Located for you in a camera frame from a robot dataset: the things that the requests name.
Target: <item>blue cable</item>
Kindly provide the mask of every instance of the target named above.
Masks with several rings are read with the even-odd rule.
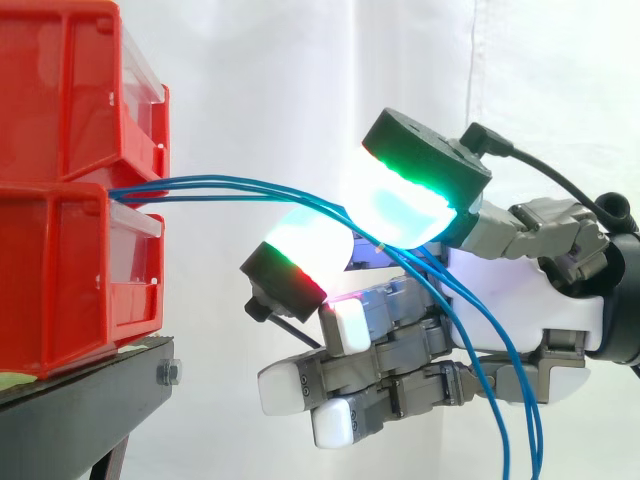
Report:
[[[234,181],[238,178],[238,177],[227,177],[227,176],[222,176],[222,175],[217,175],[217,176],[196,176],[196,177],[190,177],[190,179],[195,179],[198,177],[206,177],[206,179],[212,179],[216,178],[216,179],[220,179],[220,180],[231,180],[233,179]],[[355,231],[356,233],[360,234],[361,236],[363,236],[364,238],[366,238],[367,240],[369,240],[370,242],[372,242],[374,245],[380,245],[380,242],[375,239],[374,237],[372,237],[371,235],[367,234],[366,232],[364,232],[363,230],[361,230],[360,228],[358,228],[356,225],[354,225],[348,218],[345,218],[346,215],[343,216],[343,212],[344,212],[344,208],[333,204],[331,202],[327,202],[325,200],[322,199],[318,199],[318,197],[315,197],[313,195],[307,194],[306,192],[301,192],[299,190],[295,190],[295,189],[291,189],[288,187],[281,187],[281,186],[275,186],[277,187],[279,190],[278,191],[273,191],[270,187],[273,186],[273,184],[268,184],[267,182],[260,182],[260,181],[254,181],[254,180],[249,180],[249,179],[240,179],[242,180],[244,183],[249,183],[250,185],[258,185],[258,186],[265,186],[266,188],[254,188],[248,185],[237,185],[237,184],[229,184],[229,183],[216,183],[216,184],[204,184],[204,183],[199,183],[199,184],[192,184],[189,182],[186,182],[186,180],[179,180],[179,181],[156,181],[156,182],[152,182],[153,185],[142,185],[139,187],[132,187],[132,188],[128,188],[128,189],[117,189],[117,190],[113,190],[111,192],[111,196],[112,198],[117,198],[120,199],[121,201],[124,200],[127,203],[134,203],[134,202],[148,202],[149,200],[153,200],[155,201],[162,201],[162,202],[168,202],[171,201],[171,198],[174,197],[168,197],[168,198],[162,198],[162,199],[148,199],[148,198],[144,198],[144,199],[135,199],[135,198],[121,198],[124,197],[126,195],[129,194],[134,194],[134,193],[144,193],[144,192],[155,192],[155,191],[162,191],[162,190],[173,190],[173,189],[186,189],[186,188],[228,188],[228,189],[235,189],[235,190],[242,190],[242,191],[251,191],[251,192],[257,192],[257,193],[264,193],[267,194],[267,196],[278,198],[280,200],[284,200],[284,201],[293,201],[302,205],[305,205],[309,208],[313,208],[314,210],[323,213],[331,218],[333,218],[334,220],[342,223],[343,225],[351,228],[353,231]],[[242,197],[243,200],[253,200],[253,198],[249,198],[251,196],[223,196],[221,198],[221,196],[200,196],[200,197],[195,197],[198,198],[199,201],[221,201],[221,199],[223,200],[235,200],[234,197]],[[265,198],[264,196],[259,196],[258,197],[260,200],[267,200],[268,198]],[[188,197],[184,197],[184,199],[178,200],[178,201],[187,201]],[[318,201],[320,200],[324,205],[318,205]],[[431,285],[428,281],[426,281],[422,275],[420,275],[420,273],[415,270],[413,267],[411,267],[411,265],[409,263],[407,263],[402,257],[406,256],[406,257],[411,257],[412,254],[409,252],[406,252],[404,250],[397,250],[397,251],[393,251],[392,249],[390,249],[389,247],[383,246],[382,248],[383,251],[385,251],[385,253],[387,255],[389,255],[390,258],[392,258],[398,265],[400,265],[401,267],[403,267],[407,273],[409,273],[413,278],[415,278],[424,288],[426,288],[427,290],[430,291],[430,293],[432,294],[432,296],[434,297],[434,299],[436,299],[436,301],[438,301],[438,303],[440,303],[441,307],[443,308],[443,310],[445,311],[445,313],[451,318],[452,323],[456,326],[456,328],[458,329],[461,339],[463,341],[463,344],[465,345],[465,348],[467,349],[467,351],[469,352],[469,356],[471,358],[471,363],[474,366],[474,369],[476,370],[476,372],[478,373],[478,377],[480,380],[480,383],[483,387],[483,389],[485,390],[485,394],[487,395],[487,399],[489,400],[489,403],[491,405],[491,408],[494,412],[494,415],[496,416],[496,422],[498,423],[498,427],[500,430],[500,434],[502,436],[502,440],[503,440],[503,451],[504,451],[504,466],[503,466],[503,478],[507,479],[508,475],[509,475],[509,467],[510,467],[510,450],[509,450],[509,440],[508,440],[508,435],[506,432],[506,427],[504,425],[504,421],[502,419],[502,416],[500,414],[499,408],[497,406],[497,402],[495,399],[495,395],[493,393],[493,390],[491,388],[491,386],[488,383],[488,380],[486,378],[486,375],[484,374],[482,367],[479,363],[479,360],[477,358],[477,355],[475,353],[475,350],[473,348],[473,345],[471,344],[471,341],[466,333],[466,331],[464,330],[463,325],[461,324],[460,320],[458,319],[458,317],[456,316],[455,312],[453,312],[453,310],[451,309],[451,307],[449,306],[449,304],[446,302],[446,300],[440,295],[440,293],[435,289],[435,287],[433,285]],[[452,286],[455,286],[456,284],[459,285],[459,282],[457,282],[457,280],[451,281],[451,279],[444,279],[446,283],[452,283]],[[525,382],[526,382],[526,387],[529,387],[528,382],[526,380],[525,377]]]
[[[174,195],[172,197],[118,198],[120,203],[171,203],[171,202],[289,202],[270,195]]]
[[[446,267],[444,265],[442,265],[442,263],[440,263],[440,261],[438,261],[438,259],[434,255],[431,254],[431,252],[429,252],[429,250],[427,250],[424,246],[418,247],[417,250],[420,253],[422,253],[424,255],[424,257],[443,276],[447,277],[447,279],[449,279],[454,284],[454,285],[448,284],[449,287],[452,290],[454,290],[457,293],[459,293],[463,298],[465,298],[465,300],[467,300],[474,307],[476,307],[487,318],[487,320],[489,320],[492,324],[494,324],[494,323],[499,324],[498,320],[493,316],[493,314],[489,311],[489,309],[480,301],[480,299],[478,299],[478,297],[476,297],[468,288],[466,288],[464,285],[462,285],[460,283],[460,281],[458,281],[458,279],[455,278],[451,274],[451,272],[449,272],[449,270],[447,270]],[[533,394],[533,391],[531,390],[530,385],[528,384],[528,382],[526,382],[525,385],[527,386],[527,393],[528,393],[528,396],[529,396],[529,400],[532,402],[532,410],[533,410],[533,414],[534,414],[535,421],[536,421],[536,431],[537,431],[537,435],[538,435],[537,458],[538,458],[539,468],[542,469],[544,446],[543,446],[543,433],[542,433],[542,421],[540,419],[540,410],[538,408],[538,402],[537,402],[537,400],[535,398],[535,395]]]
[[[139,186],[135,186],[135,187],[130,187],[130,188],[119,188],[119,189],[114,189],[111,190],[110,195],[113,196],[113,198],[115,198],[115,196],[123,196],[123,195],[127,195],[129,193],[136,193],[138,192],[139,188],[141,187],[145,187],[147,185],[151,186],[151,187],[155,187],[152,190],[147,190],[147,191],[152,191],[152,192],[156,192],[156,191],[162,191],[162,190],[170,190],[172,188],[158,188],[159,186],[174,186],[177,184],[182,184],[182,183],[190,183],[193,185],[200,185],[201,183],[199,182],[203,182],[203,181],[207,181],[207,182],[232,182],[234,185],[237,184],[244,184],[244,185],[251,185],[251,186],[256,186],[256,187],[261,187],[261,188],[266,188],[266,189],[272,189],[275,191],[279,191],[279,192],[283,192],[283,193],[290,193],[293,195],[298,195],[304,198],[307,198],[309,200],[315,201],[317,203],[319,203],[320,205],[323,205],[325,207],[328,207],[334,211],[338,211],[341,214],[346,214],[346,210],[344,209],[344,207],[342,207],[341,205],[337,205],[335,203],[329,202],[323,198],[320,198],[316,195],[313,195],[311,193],[308,192],[303,192],[302,190],[298,190],[295,188],[291,188],[291,187],[285,187],[284,185],[278,185],[275,183],[269,183],[269,182],[264,182],[262,180],[254,180],[251,178],[244,178],[244,177],[234,177],[231,175],[186,175],[186,176],[182,176],[182,177],[173,177],[173,178],[166,178],[166,179],[160,179],[160,180],[153,180],[151,182],[147,182],[143,185],[139,185]]]
[[[429,262],[436,268],[437,272],[434,271],[433,267],[421,261],[419,258],[415,257],[413,254],[407,252],[410,257],[413,257],[416,263],[418,263],[422,268],[427,270],[430,274],[432,274],[435,278],[449,286],[453,291],[460,294],[465,300],[471,303],[474,307],[482,313],[487,320],[493,325],[500,335],[500,338],[503,340],[505,345],[507,346],[507,351],[509,353],[509,357],[511,362],[514,365],[514,369],[516,370],[516,374],[518,375],[518,379],[520,380],[520,385],[522,387],[522,395],[525,403],[525,413],[527,417],[527,430],[529,433],[529,447],[531,449],[531,460],[532,460],[532,470],[533,470],[533,478],[538,478],[539,472],[542,469],[542,460],[543,460],[543,434],[542,434],[542,421],[540,419],[540,410],[538,408],[538,403],[533,394],[531,386],[528,381],[522,381],[522,379],[526,379],[526,373],[524,368],[522,367],[522,362],[518,355],[518,352],[515,349],[515,346],[511,342],[507,332],[500,325],[497,319],[493,316],[493,314],[489,311],[489,309],[466,287],[464,287],[458,279],[456,279],[445,267],[442,265],[437,258],[435,258],[425,247],[419,247],[417,249],[420,253],[424,255],[424,257],[429,260]],[[533,419],[531,418],[531,414],[533,413],[533,417],[535,419],[535,429],[536,432],[534,434],[533,431]]]

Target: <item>red storage bin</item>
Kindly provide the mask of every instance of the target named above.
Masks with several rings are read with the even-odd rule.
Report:
[[[0,183],[0,371],[46,378],[162,326],[162,217],[95,184]]]
[[[106,0],[0,2],[0,181],[169,176],[169,91]]]

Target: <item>bolt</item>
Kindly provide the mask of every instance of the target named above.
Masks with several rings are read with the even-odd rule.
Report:
[[[182,379],[182,362],[177,358],[163,360],[158,366],[157,377],[160,385],[178,385]]]

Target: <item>robotic hand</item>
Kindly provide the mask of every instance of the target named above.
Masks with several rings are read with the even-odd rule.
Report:
[[[405,129],[426,145],[423,158],[429,148],[444,151],[453,166],[449,176],[454,178],[464,177],[459,167],[465,162],[482,173],[479,159],[484,153],[519,155],[539,167],[534,164],[539,161],[477,124],[443,148],[437,134],[389,110],[372,129],[376,141],[371,132],[369,145],[365,139],[371,153],[376,145],[393,145],[384,129],[381,133],[381,122],[399,129],[391,140],[397,139],[403,126],[417,131],[416,135]],[[447,168],[446,162],[441,165]],[[442,178],[435,175],[433,162],[422,167]],[[544,173],[559,176],[544,168],[548,169]],[[635,293],[640,288],[640,240],[628,202],[619,194],[606,194],[593,204],[565,182],[574,191],[563,186],[580,203],[540,198],[506,211],[475,192],[472,202],[454,205],[456,217],[437,241],[421,250],[426,255],[423,260],[429,262],[433,255],[445,263],[449,273],[499,319],[521,354],[538,403],[561,400],[587,380],[585,355],[640,364],[640,322],[636,320],[640,298]],[[438,188],[446,191],[442,185],[434,186]],[[468,182],[465,190],[473,190]],[[599,222],[608,233],[600,230]],[[283,268],[274,255],[263,244],[242,267],[254,286],[247,312],[260,321],[274,312],[304,321],[319,307],[325,346],[279,361],[258,374],[265,414],[309,410],[316,445],[341,448],[379,432],[386,421],[426,413],[434,406],[462,406],[476,394],[483,395],[472,367],[439,360],[454,348],[464,348],[462,340],[414,278],[394,278],[325,301],[322,288],[295,266]],[[355,235],[348,270],[393,265],[376,246]],[[499,336],[486,328],[481,313],[459,294],[436,278],[427,278],[448,297],[474,348],[487,353],[480,362],[496,397],[522,402],[514,366]]]

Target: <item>white fabric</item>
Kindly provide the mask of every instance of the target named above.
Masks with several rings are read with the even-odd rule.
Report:
[[[246,175],[337,199],[342,164],[382,107],[453,137],[469,106],[470,119],[589,194],[619,189],[640,201],[634,0],[120,3],[171,88],[173,175]],[[486,197],[501,206],[561,194],[514,161],[487,164]],[[498,478],[499,437],[481,399],[388,424],[339,451],[313,446],[308,414],[265,417],[256,373],[301,347],[243,313],[250,289],[238,266],[288,208],[154,210],[167,220],[163,333],[176,336],[185,374],[131,436],[124,480]],[[343,287],[375,274],[346,275]],[[317,320],[304,328],[320,338]],[[640,382],[626,368],[592,370],[582,390],[543,412],[545,479],[637,478]],[[505,409],[512,478],[529,478],[522,410]]]

